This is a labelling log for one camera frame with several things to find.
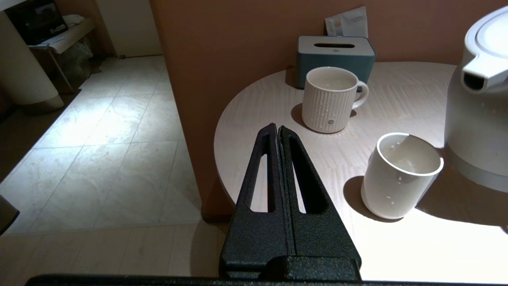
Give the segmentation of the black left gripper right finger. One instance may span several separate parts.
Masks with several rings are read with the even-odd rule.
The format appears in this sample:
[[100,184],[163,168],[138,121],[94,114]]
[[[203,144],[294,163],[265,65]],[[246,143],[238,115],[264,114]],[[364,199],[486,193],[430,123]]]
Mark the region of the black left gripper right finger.
[[348,259],[360,267],[361,256],[301,139],[285,126],[278,135],[296,254]]

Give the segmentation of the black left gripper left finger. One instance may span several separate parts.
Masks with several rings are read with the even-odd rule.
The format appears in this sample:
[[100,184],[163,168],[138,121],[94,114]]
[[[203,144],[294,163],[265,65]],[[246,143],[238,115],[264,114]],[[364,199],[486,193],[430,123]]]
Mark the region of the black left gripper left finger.
[[[262,156],[267,156],[268,212],[252,203]],[[262,128],[252,149],[239,197],[219,256],[220,275],[260,275],[275,257],[288,253],[278,134],[274,123]]]

